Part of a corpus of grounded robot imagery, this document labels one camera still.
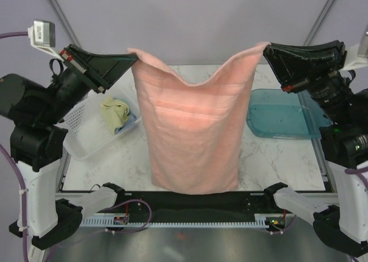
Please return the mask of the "pink towel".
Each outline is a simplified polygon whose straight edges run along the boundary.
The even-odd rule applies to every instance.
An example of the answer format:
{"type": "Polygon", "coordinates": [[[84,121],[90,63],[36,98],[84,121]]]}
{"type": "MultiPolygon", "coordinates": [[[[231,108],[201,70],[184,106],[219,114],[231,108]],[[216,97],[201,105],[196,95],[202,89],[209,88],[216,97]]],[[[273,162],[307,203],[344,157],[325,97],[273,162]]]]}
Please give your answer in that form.
{"type": "Polygon", "coordinates": [[[202,195],[238,187],[239,153],[256,67],[266,42],[230,57],[201,83],[189,83],[139,49],[132,66],[153,185],[202,195]]]}

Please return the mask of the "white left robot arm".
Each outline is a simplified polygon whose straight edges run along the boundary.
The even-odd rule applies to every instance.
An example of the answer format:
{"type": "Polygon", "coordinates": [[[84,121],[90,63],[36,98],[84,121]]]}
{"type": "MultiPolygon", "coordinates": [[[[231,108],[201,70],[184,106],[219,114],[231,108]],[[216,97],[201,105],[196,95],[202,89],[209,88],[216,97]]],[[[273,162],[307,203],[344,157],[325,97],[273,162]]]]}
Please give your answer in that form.
{"type": "Polygon", "coordinates": [[[44,87],[16,74],[1,78],[1,116],[14,122],[7,157],[18,175],[21,212],[9,230],[31,236],[38,249],[71,237],[81,222],[97,212],[124,210],[123,189],[105,183],[69,201],[56,199],[56,179],[67,129],[59,123],[89,91],[104,93],[137,61],[134,54],[97,55],[69,45],[52,54],[60,72],[44,87]]]}

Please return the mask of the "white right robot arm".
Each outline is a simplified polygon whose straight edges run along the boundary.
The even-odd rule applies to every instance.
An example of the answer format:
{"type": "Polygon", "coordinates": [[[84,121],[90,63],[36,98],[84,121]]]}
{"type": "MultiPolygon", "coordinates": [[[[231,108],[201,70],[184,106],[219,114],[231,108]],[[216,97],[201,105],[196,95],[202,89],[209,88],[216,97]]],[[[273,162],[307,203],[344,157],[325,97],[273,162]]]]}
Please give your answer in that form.
{"type": "Polygon", "coordinates": [[[338,40],[307,47],[272,43],[263,55],[284,92],[307,91],[331,121],[320,128],[320,142],[339,201],[314,203],[277,183],[264,190],[265,210],[289,211],[312,225],[326,246],[353,258],[366,255],[367,90],[350,87],[356,69],[367,66],[366,40],[351,48],[338,40]]]}

